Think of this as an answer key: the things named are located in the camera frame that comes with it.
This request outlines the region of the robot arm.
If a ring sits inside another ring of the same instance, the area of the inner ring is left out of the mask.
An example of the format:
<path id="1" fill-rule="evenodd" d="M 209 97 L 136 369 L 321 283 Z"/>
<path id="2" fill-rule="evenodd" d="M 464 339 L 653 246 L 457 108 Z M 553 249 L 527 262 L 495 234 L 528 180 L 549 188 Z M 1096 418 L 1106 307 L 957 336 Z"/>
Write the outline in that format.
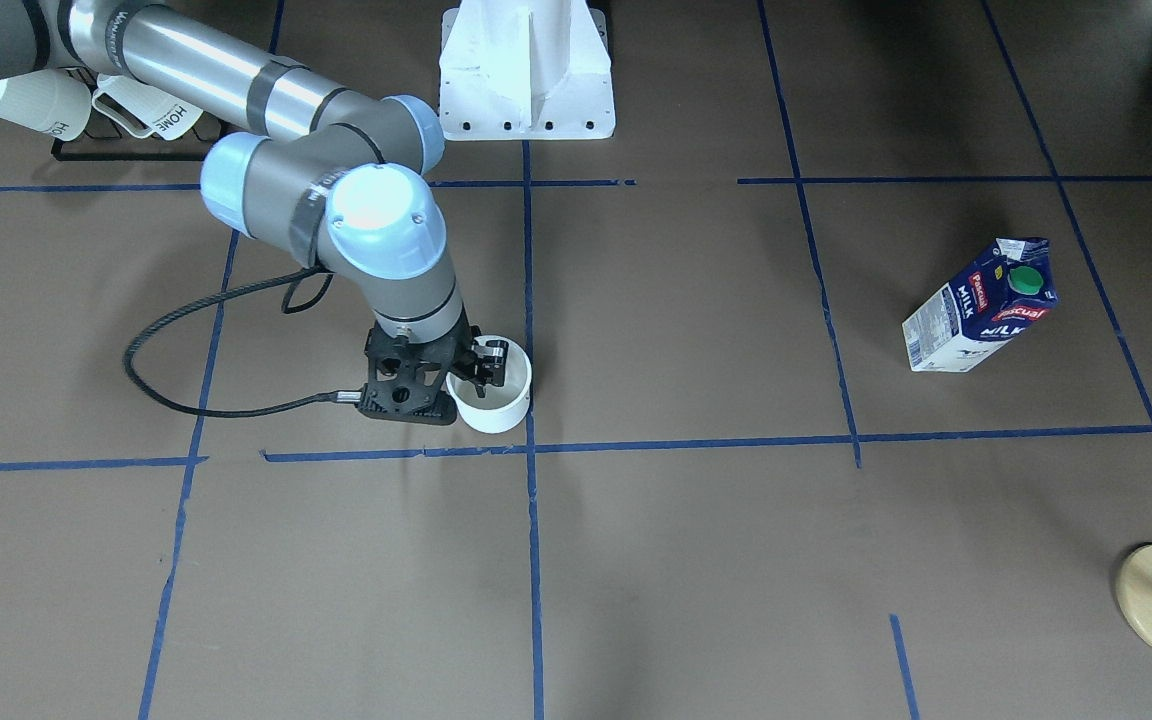
<path id="1" fill-rule="evenodd" d="M 477 340 L 425 173 L 442 159 L 435 111 L 371 99 L 162 1 L 0 1 L 0 79 L 84 68 L 205 109 L 234 132 L 209 151 L 206 209 L 308 273 L 361 287 L 376 316 L 372 361 L 411 361 L 500 386 L 508 350 Z"/>

